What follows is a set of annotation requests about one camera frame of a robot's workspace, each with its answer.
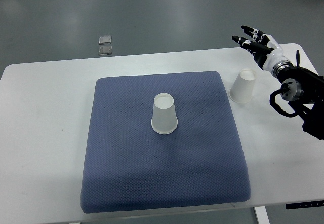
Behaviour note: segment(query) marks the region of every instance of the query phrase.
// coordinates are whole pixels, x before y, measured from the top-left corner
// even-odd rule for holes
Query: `robotic hand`
[[[305,132],[324,139],[324,77],[300,67],[299,50],[296,53],[297,65],[294,66],[272,36],[247,26],[242,26],[242,29],[253,41],[237,36],[232,39],[253,55],[262,70],[269,71],[281,82],[281,88],[270,95],[270,105],[286,117],[299,115],[304,120]],[[294,113],[287,113],[275,102],[278,94],[288,101]],[[309,109],[305,104],[314,105]]]

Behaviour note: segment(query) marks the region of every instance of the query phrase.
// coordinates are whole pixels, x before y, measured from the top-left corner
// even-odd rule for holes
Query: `gray floor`
[[[105,34],[111,56],[235,47],[231,36],[243,35],[241,25],[300,44],[324,74],[323,21],[324,0],[0,0],[0,75],[14,63],[98,57]],[[267,207],[271,224],[322,223],[323,210]],[[246,209],[112,223],[152,222],[256,220]]]

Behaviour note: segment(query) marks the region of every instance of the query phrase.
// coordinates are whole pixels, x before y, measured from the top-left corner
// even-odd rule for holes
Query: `white paper cup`
[[[252,99],[252,91],[257,73],[249,68],[242,69],[232,88],[229,90],[229,97],[237,103],[248,103]]]
[[[174,100],[170,94],[160,93],[155,96],[151,125],[159,134],[170,134],[177,128],[178,119]]]

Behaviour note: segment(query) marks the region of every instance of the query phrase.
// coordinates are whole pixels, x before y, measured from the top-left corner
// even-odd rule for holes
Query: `foam pad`
[[[153,100],[174,98],[177,129],[151,127]],[[241,202],[247,165],[217,72],[101,78],[85,156],[84,213]]]

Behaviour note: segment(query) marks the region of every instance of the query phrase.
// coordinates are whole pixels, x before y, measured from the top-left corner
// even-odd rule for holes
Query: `white table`
[[[285,55],[315,71],[303,49]],[[102,77],[218,71],[227,92],[245,67],[257,72],[248,104],[230,100],[248,165],[251,198],[242,203],[84,214],[80,191],[96,80]],[[53,223],[243,208],[324,199],[324,141],[303,121],[279,115],[269,95],[280,83],[241,48],[15,64],[0,80],[0,222]],[[281,106],[292,111],[286,102]]]

